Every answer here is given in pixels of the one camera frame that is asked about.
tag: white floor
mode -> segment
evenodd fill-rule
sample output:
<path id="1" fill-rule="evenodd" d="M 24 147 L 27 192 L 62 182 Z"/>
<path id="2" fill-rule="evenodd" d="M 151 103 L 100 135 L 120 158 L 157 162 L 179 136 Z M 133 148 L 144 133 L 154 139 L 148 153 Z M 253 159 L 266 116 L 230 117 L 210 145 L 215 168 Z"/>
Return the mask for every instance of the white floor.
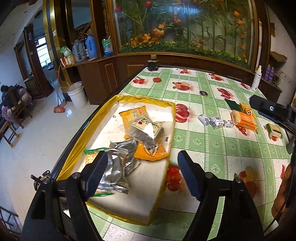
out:
<path id="1" fill-rule="evenodd" d="M 22 224 L 35 195 L 31 174 L 39 177 L 51 171 L 74 134 L 98 107 L 87 104 L 76 109 L 68 102 L 65 113 L 53 113 L 56 105 L 55 92 L 35 100 L 33 118 L 24 129 L 17 129 L 20 137 L 13 141 L 14 147 L 4 139 L 0 142 L 0 206 L 17 213 Z"/>

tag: blue gripper pad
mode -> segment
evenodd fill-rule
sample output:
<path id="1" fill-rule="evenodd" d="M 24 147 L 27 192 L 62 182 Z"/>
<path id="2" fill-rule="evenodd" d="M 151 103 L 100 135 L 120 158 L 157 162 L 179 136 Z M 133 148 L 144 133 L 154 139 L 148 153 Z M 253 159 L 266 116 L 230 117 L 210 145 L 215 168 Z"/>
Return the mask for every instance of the blue gripper pad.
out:
<path id="1" fill-rule="evenodd" d="M 178 153 L 178 165 L 191 195 L 201 201 L 204 197 L 204 170 L 184 150 Z"/>
<path id="2" fill-rule="evenodd" d="M 108 155 L 100 151 L 92 163 L 87 164 L 81 174 L 81 186 L 87 201 L 93 197 L 108 164 Z"/>

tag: red tulip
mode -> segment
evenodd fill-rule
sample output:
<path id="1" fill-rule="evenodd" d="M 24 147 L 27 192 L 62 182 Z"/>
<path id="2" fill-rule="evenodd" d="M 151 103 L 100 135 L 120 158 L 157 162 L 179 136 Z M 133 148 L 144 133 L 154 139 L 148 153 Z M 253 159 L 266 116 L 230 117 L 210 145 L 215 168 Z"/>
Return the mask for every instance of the red tulip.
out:
<path id="1" fill-rule="evenodd" d="M 115 12 L 121 12 L 121 7 L 117 7 L 117 8 L 115 8 L 114 11 L 115 11 Z"/>
<path id="2" fill-rule="evenodd" d="M 145 5 L 146 5 L 146 7 L 151 7 L 152 2 L 146 2 Z"/>

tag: bolt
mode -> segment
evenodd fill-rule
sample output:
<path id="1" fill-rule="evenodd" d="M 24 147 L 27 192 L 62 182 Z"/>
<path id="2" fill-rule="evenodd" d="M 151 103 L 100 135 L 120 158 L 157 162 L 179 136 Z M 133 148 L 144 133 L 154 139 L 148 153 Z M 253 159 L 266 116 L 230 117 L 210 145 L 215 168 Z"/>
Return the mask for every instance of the bolt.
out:
<path id="1" fill-rule="evenodd" d="M 212 178 L 212 177 L 213 177 L 213 173 L 211 173 L 211 172 L 206 172 L 206 173 L 205 173 L 205 176 L 206 176 L 207 178 Z"/>
<path id="2" fill-rule="evenodd" d="M 80 173 L 75 172 L 75 173 L 72 174 L 72 177 L 76 179 L 76 178 L 80 177 Z"/>
<path id="3" fill-rule="evenodd" d="M 50 182 L 50 178 L 45 178 L 44 180 L 43 180 L 43 183 L 44 184 L 48 184 Z"/>
<path id="4" fill-rule="evenodd" d="M 240 177 L 236 177 L 235 180 L 237 183 L 242 183 L 242 179 Z"/>

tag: purple bottle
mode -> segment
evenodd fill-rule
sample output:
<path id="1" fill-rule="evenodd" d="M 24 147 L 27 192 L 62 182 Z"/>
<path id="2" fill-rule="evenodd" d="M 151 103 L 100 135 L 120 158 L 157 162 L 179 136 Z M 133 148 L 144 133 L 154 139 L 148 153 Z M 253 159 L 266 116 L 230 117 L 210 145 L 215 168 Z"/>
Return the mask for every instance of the purple bottle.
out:
<path id="1" fill-rule="evenodd" d="M 272 69 L 270 69 L 270 73 L 268 76 L 268 82 L 271 83 L 273 78 L 274 78 L 274 68 L 272 67 Z"/>
<path id="2" fill-rule="evenodd" d="M 271 67 L 270 65 L 267 66 L 266 71 L 265 71 L 265 75 L 264 75 L 264 79 L 266 79 L 268 81 L 268 76 L 270 73 Z"/>

